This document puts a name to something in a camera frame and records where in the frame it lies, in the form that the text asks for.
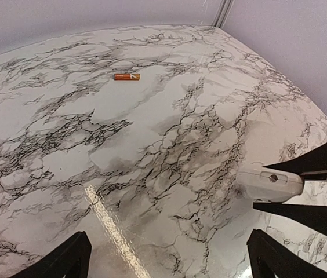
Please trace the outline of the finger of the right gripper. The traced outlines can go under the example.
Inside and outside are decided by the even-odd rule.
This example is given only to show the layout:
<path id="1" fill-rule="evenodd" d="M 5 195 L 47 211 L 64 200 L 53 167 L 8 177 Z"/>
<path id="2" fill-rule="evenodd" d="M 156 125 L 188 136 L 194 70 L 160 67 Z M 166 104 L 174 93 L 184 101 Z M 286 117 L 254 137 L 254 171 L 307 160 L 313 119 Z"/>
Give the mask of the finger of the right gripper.
<path id="1" fill-rule="evenodd" d="M 257 202 L 253 208 L 289 218 L 327 236 L 327 206 Z"/>
<path id="2" fill-rule="evenodd" d="M 292 160 L 264 167 L 298 175 L 307 172 L 327 171 L 327 143 Z"/>

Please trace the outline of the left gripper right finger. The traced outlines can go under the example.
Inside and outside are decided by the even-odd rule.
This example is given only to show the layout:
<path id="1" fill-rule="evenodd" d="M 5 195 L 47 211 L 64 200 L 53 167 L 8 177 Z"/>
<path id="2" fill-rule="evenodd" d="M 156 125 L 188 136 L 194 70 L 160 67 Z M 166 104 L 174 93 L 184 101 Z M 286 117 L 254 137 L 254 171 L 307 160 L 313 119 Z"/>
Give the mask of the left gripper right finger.
<path id="1" fill-rule="evenodd" d="M 327 277 L 327 272 L 294 255 L 261 229 L 247 241 L 253 277 Z"/>

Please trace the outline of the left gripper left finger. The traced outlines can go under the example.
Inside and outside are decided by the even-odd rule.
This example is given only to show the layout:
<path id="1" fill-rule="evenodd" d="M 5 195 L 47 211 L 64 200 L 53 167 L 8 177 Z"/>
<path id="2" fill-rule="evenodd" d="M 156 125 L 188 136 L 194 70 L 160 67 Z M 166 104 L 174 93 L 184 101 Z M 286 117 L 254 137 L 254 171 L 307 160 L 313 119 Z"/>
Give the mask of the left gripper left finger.
<path id="1" fill-rule="evenodd" d="M 12 278 L 87 278 L 92 252 L 86 232 L 76 232 L 38 262 Z"/>

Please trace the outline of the white remote control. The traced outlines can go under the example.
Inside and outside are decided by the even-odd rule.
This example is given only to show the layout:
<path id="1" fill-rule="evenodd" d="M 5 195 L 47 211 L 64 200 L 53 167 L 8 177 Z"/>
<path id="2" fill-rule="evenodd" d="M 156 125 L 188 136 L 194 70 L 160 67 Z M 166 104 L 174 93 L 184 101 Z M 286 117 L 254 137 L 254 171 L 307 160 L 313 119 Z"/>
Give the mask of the white remote control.
<path id="1" fill-rule="evenodd" d="M 299 175 L 265 167 L 240 168 L 235 182 L 246 198 L 261 202 L 283 203 L 304 190 L 304 180 Z"/>

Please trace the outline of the orange battery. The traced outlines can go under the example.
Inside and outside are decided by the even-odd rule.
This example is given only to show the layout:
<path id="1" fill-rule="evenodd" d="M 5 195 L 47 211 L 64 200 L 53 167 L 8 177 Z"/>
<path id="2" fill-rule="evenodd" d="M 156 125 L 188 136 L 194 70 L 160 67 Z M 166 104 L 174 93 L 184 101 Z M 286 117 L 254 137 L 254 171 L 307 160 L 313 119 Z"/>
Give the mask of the orange battery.
<path id="1" fill-rule="evenodd" d="M 114 74 L 115 81 L 139 81 L 140 74 Z"/>

